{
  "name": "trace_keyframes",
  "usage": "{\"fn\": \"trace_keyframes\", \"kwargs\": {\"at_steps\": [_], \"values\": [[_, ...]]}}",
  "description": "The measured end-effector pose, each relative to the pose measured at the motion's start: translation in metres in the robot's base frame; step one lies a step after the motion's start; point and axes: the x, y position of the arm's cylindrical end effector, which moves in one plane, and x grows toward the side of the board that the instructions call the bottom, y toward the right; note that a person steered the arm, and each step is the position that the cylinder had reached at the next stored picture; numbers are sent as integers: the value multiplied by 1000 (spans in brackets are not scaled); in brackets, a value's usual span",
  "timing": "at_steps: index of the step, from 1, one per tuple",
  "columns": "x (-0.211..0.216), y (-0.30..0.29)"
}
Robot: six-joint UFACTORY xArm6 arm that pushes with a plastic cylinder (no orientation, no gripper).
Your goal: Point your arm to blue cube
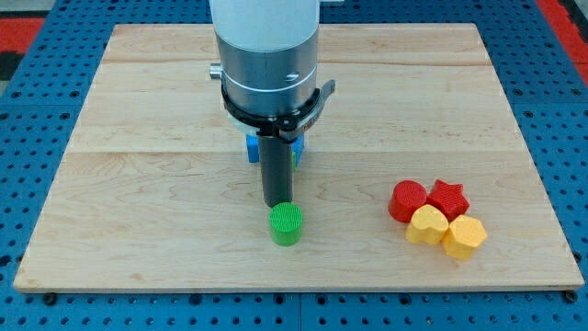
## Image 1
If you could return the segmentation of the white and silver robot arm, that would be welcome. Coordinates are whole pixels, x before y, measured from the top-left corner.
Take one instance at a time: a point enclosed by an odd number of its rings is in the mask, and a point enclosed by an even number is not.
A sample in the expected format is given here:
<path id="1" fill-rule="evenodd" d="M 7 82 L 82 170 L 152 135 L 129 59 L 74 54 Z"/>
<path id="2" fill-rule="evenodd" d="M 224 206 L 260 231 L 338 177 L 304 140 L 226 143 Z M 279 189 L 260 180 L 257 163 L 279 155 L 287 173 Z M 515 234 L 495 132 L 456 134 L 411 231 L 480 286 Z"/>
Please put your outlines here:
<path id="1" fill-rule="evenodd" d="M 316 99 L 318 0 L 210 0 L 221 93 L 250 127 L 301 115 Z"/>

